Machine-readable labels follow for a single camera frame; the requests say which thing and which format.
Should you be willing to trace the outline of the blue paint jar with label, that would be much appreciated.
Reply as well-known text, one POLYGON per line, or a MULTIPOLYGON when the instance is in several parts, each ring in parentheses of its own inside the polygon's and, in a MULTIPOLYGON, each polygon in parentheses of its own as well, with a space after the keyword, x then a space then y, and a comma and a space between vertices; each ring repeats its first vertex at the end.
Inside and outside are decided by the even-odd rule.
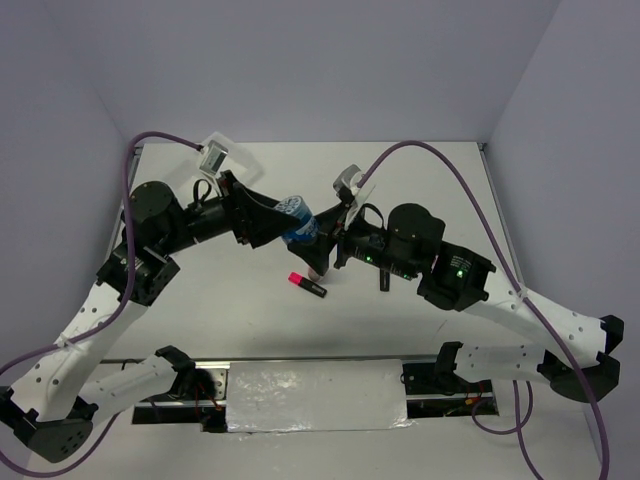
POLYGON ((316 240, 319 231, 318 222, 301 196, 286 197, 274 209, 297 220, 296 226, 281 236, 285 244, 293 242, 310 244, 316 240))

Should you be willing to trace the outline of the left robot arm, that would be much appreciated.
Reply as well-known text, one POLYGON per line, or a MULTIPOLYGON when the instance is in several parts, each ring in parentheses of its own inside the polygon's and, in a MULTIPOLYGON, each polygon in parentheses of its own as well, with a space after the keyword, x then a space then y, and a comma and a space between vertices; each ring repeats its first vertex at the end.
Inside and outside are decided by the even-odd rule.
POLYGON ((108 417, 168 393, 195 389, 195 362, 173 346, 101 380, 89 378, 124 332, 179 272, 173 254, 233 232, 241 244, 265 245, 297 227, 274 199, 251 191, 226 171, 216 197, 182 207, 161 181, 139 185, 123 212, 121 243, 97 273, 78 313, 27 374, 1 395, 1 420, 29 450, 59 463, 108 417))

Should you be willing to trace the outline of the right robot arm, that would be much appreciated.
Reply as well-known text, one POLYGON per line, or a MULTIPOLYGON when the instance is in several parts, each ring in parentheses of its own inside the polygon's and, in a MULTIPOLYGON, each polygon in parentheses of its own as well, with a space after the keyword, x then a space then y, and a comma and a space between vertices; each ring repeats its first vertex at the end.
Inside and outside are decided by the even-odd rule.
POLYGON ((337 205, 316 216, 314 239, 287 248, 313 271, 342 268, 350 259, 404 280, 434 307, 484 318, 524 338, 516 346, 444 343, 433 374, 446 391, 465 383, 507 379, 546 383, 556 394, 581 403, 601 400, 617 387, 620 363, 613 350, 624 323, 616 316, 576 313, 510 280, 489 259, 444 241, 445 224, 424 207, 405 203, 377 227, 358 214, 347 224, 337 205))

